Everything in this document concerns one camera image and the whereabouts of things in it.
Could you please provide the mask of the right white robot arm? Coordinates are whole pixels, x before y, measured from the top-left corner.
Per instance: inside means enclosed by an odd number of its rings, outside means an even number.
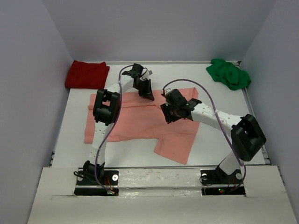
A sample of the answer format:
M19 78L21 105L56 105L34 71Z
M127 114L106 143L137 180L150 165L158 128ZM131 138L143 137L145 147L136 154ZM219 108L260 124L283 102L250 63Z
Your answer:
M162 96L165 103L161 105L161 109L168 124L180 119L196 121L222 131L228 140L231 153L215 169L201 173L202 184L229 184L233 180L237 184L242 183L241 166L251 161L266 143L266 137L256 118L251 114L230 115L195 98L187 100L178 89L162 91Z

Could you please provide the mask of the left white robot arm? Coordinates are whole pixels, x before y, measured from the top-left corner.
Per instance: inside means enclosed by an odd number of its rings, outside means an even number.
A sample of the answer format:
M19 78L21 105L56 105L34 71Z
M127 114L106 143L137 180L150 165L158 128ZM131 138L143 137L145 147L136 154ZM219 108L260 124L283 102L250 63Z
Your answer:
M106 89L97 90L93 106L95 121L93 149L83 165L84 177L94 178L100 183L104 176L107 139L120 115L123 94L134 88L138 90L139 97L151 101L155 99L151 80L144 77L147 72L148 70L140 64L128 65L120 70L117 83Z

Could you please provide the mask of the pink t shirt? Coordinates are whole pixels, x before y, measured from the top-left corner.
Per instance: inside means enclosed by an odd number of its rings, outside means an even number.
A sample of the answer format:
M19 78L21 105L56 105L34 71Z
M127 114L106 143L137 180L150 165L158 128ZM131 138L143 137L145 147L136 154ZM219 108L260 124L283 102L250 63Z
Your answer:
M157 139L154 152L180 164L186 164L196 138L199 122L180 119L167 124L161 105L165 99L154 90L154 100L126 92L122 97L121 114L109 142L134 139Z

